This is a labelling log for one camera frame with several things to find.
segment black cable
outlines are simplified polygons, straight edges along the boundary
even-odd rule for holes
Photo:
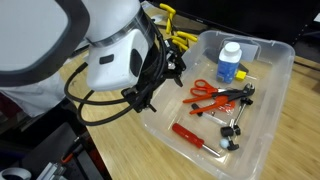
[[[148,93],[150,90],[152,89],[152,85],[148,85],[143,91],[141,91],[141,94],[146,94]],[[85,100],[87,100],[93,93],[88,93],[86,96],[85,96]],[[83,106],[85,104],[83,103],[80,103],[79,107],[78,107],[78,111],[77,111],[77,115],[78,115],[78,120],[80,123],[82,123],[83,125],[85,126],[99,126],[99,125],[102,125],[102,124],[106,124],[106,123],[109,123],[111,121],[114,121],[118,118],[120,118],[121,116],[125,115],[126,113],[128,113],[129,111],[131,111],[136,105],[140,104],[141,101],[143,100],[144,96],[143,95],[138,95],[138,99],[130,104],[128,107],[124,108],[122,111],[118,112],[117,114],[114,114],[106,119],[102,119],[102,120],[98,120],[98,121],[86,121],[83,119],[82,117],[82,109],[83,109]]]
[[[126,102],[126,100],[123,99],[117,99],[117,100],[113,100],[113,101],[90,101],[90,100],[84,100],[81,99],[79,97],[76,97],[74,95],[72,95],[69,92],[69,87],[70,84],[72,82],[72,80],[79,74],[81,73],[86,67],[88,66],[87,63],[82,63],[73,73],[72,75],[68,78],[65,86],[64,86],[64,93],[66,94],[67,98],[76,101],[76,102],[80,102],[80,103],[85,103],[85,104],[90,104],[90,105],[95,105],[95,106],[103,106],[103,105],[113,105],[113,104],[119,104],[119,103],[124,103]]]
[[[126,113],[128,113],[129,111],[131,111],[133,108],[135,108],[137,105],[139,105],[143,99],[145,98],[145,96],[151,91],[153,90],[153,88],[156,86],[157,81],[159,81],[162,77],[163,71],[165,69],[166,66],[166,49],[165,49],[165,42],[163,40],[163,36],[161,34],[161,32],[159,31],[159,29],[156,27],[156,25],[148,18],[149,22],[151,22],[151,25],[153,27],[153,29],[155,30],[155,34],[157,37],[157,40],[159,41],[160,44],[160,53],[159,53],[159,63],[158,66],[155,70],[155,73],[153,75],[152,81],[139,93],[137,93],[134,98],[135,101],[130,104],[128,107],[124,108],[122,111],[118,112],[117,114],[114,114],[108,118],[102,119],[102,120],[98,120],[98,121],[86,121],[83,119],[82,117],[82,109],[83,106],[85,104],[85,102],[90,102],[88,99],[90,98],[90,96],[94,93],[94,91],[90,91],[83,100],[81,100],[82,102],[80,103],[78,110],[77,110],[77,115],[78,115],[78,120],[80,123],[82,123],[85,126],[98,126],[98,125],[102,125],[102,124],[106,124],[109,123],[111,121],[114,121],[118,118],[120,118],[121,116],[125,115]]]
[[[82,48],[73,51],[73,53],[69,56],[69,58],[74,58],[88,49],[89,49],[89,45],[83,46]]]
[[[306,64],[297,62],[297,61],[294,61],[294,63],[295,63],[295,64],[298,64],[298,65],[300,65],[300,66],[303,66],[303,67],[306,67],[306,68],[310,68],[310,69],[312,69],[312,70],[315,70],[315,71],[319,71],[319,72],[320,72],[320,69],[319,69],[319,68],[312,67],[312,66],[309,66],[309,65],[306,65]]]

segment clear plastic bin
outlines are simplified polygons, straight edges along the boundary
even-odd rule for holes
[[[249,69],[242,82],[231,84],[216,81],[215,63],[225,41],[254,44],[259,47],[252,62],[241,62]],[[173,80],[167,80],[155,93],[152,104],[157,109],[142,113],[145,128],[186,158],[219,179],[257,179],[269,151],[283,106],[295,52],[285,43],[238,36],[219,31],[202,33],[198,42],[184,55],[187,70],[182,76],[183,87]],[[233,138],[240,148],[236,151],[222,149],[221,125],[207,118],[190,115],[191,104],[182,101],[192,98],[189,90],[196,79],[205,79],[214,87],[243,89],[246,83],[254,84],[256,90],[250,97],[254,103],[244,109],[238,125],[241,135]],[[198,102],[205,106],[208,102]],[[215,117],[229,123],[239,112],[239,100],[232,114],[215,111]],[[174,123],[179,123],[205,144],[221,154],[216,158],[203,149],[198,149],[172,131]]]

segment blue bottle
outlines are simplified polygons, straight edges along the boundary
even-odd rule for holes
[[[218,61],[217,80],[230,84],[237,72],[242,55],[240,45],[236,42],[227,43],[221,50]]]

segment wooden desk surface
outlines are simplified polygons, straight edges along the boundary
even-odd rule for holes
[[[319,64],[300,57],[296,57],[296,61],[320,68]],[[63,79],[66,80],[80,63],[82,56],[65,65],[60,70]],[[89,90],[85,74],[76,78],[70,88],[80,97]],[[120,97],[119,92],[104,92],[92,99],[117,97]],[[86,106],[83,115],[94,121],[125,106]],[[149,134],[134,111],[112,123],[88,129],[113,179],[214,179]],[[260,178],[320,179],[319,142],[320,72],[294,64],[278,128]]]

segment red screwdriver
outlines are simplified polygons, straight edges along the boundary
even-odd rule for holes
[[[197,148],[203,148],[204,150],[214,154],[217,157],[220,157],[220,154],[216,152],[215,150],[209,148],[207,145],[204,144],[204,140],[198,138],[195,134],[192,132],[188,131],[186,128],[182,127],[178,123],[174,123],[172,126],[172,130],[179,134],[181,137],[185,138],[188,140],[190,143],[194,144],[197,146]]]

